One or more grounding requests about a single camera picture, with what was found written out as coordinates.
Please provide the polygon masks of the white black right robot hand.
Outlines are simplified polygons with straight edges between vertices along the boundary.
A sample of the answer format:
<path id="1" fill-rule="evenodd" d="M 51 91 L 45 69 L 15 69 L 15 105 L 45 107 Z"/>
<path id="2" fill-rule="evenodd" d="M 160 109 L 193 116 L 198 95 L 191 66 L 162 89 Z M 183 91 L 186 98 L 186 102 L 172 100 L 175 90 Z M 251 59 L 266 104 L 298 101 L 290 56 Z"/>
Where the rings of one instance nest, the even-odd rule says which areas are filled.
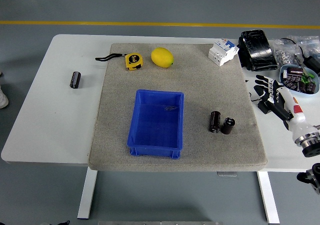
<path id="1" fill-rule="evenodd" d="M 258 108 L 264 113 L 273 112 L 280 118 L 292 139 L 298 145 L 320 142 L 320 133 L 309 124 L 298 101 L 282 83 L 263 75 L 256 75 L 253 87 L 260 98 Z"/>

